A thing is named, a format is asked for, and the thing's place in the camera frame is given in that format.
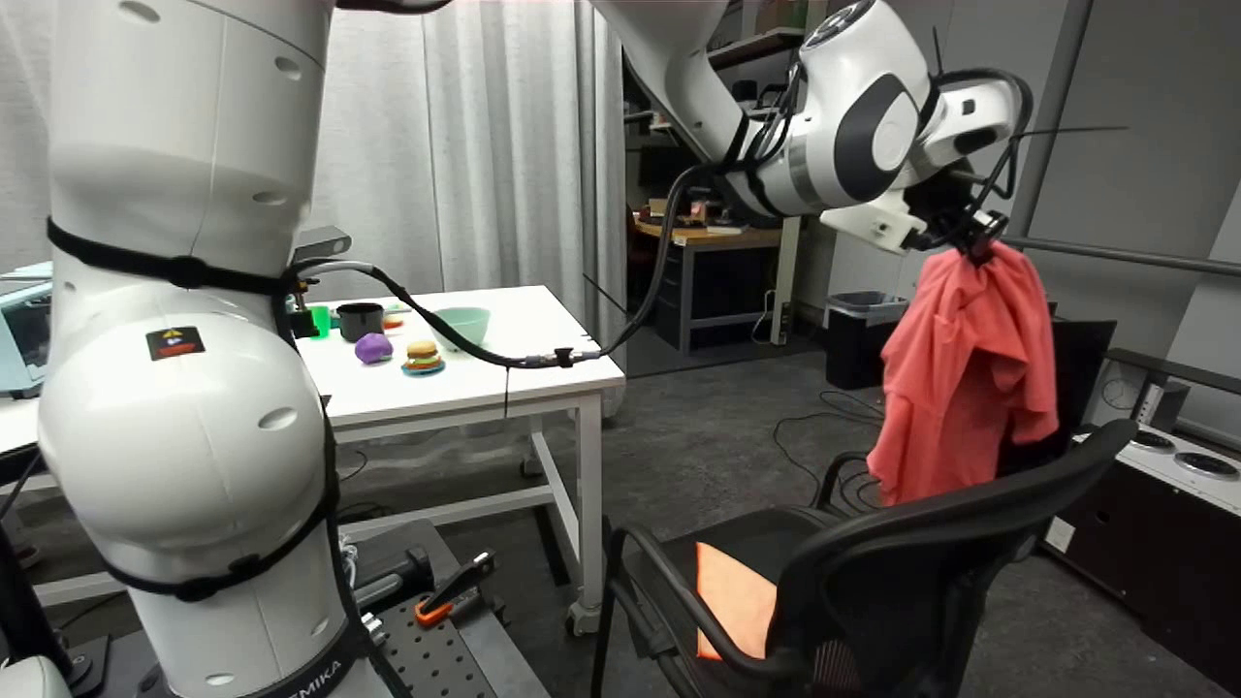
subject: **orange light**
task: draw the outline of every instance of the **orange light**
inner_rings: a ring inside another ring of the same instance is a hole
[[[699,568],[699,596],[704,608],[726,624],[729,639],[752,654],[766,654],[766,624],[777,614],[777,587],[740,568],[734,555],[694,543],[694,568]],[[699,632],[699,661],[721,661],[713,645]]]

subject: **purple object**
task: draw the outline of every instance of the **purple object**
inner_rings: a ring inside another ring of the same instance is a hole
[[[359,365],[389,365],[391,359],[391,340],[385,334],[359,334],[351,347]]]

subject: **chair armrest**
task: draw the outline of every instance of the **chair armrest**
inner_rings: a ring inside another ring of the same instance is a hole
[[[770,652],[766,661],[743,654],[743,652],[729,639],[726,624],[703,604],[703,596],[681,587],[677,568],[662,555],[662,547],[658,547],[658,539],[656,539],[650,531],[642,531],[642,528],[616,528],[611,534],[616,534],[616,543],[611,543],[616,562],[620,562],[620,555],[623,555],[623,539],[632,539],[636,552],[642,552],[642,555],[650,560],[650,568],[658,569],[658,579],[668,582],[668,590],[677,596],[677,604],[694,617],[694,628],[704,632],[704,639],[721,652],[721,661],[726,661],[734,670],[740,670],[740,676],[748,676],[748,677],[795,677],[795,676],[801,676],[801,661],[799,661],[795,652]]]
[[[821,480],[817,480],[817,491],[815,491],[810,509],[821,512],[821,509],[830,506],[830,491],[836,487],[836,478],[843,478],[843,469],[844,469],[848,460],[865,460],[865,450],[844,450],[844,455],[836,455],[836,458],[821,469]]]

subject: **robot logo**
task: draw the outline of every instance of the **robot logo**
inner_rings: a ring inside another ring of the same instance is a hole
[[[207,352],[196,326],[167,326],[146,334],[150,359]]]

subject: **metal frame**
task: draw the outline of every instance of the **metal frame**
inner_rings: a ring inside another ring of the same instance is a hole
[[[553,398],[523,398],[510,407],[472,407],[472,410],[338,428],[338,442],[350,445],[350,442],[368,442],[368,438],[451,429],[451,428],[470,428],[470,422],[540,419],[540,416],[572,416],[572,422],[579,422],[579,509],[572,509],[571,487],[557,473],[557,460],[545,445],[545,434],[536,422],[526,429],[526,438],[531,438],[531,455],[536,455],[545,485],[526,485],[526,487],[510,487],[501,498],[472,498],[472,499],[455,499],[455,506],[398,512],[398,516],[375,516],[375,520],[344,525],[344,534],[372,539],[372,534],[385,534],[385,531],[403,528],[410,520],[426,520],[426,525],[446,528],[446,525],[463,525],[463,520],[505,516],[505,512],[553,509],[557,525],[571,539],[571,552],[579,560],[579,601],[571,604],[571,628],[579,637],[598,632],[600,596],[603,596],[600,405],[603,405],[603,392],[579,392],[579,394],[553,394]],[[110,574],[86,574],[86,579],[61,579],[61,582],[33,587],[33,592],[46,608],[90,601],[90,596],[110,596],[120,590],[125,587]]]

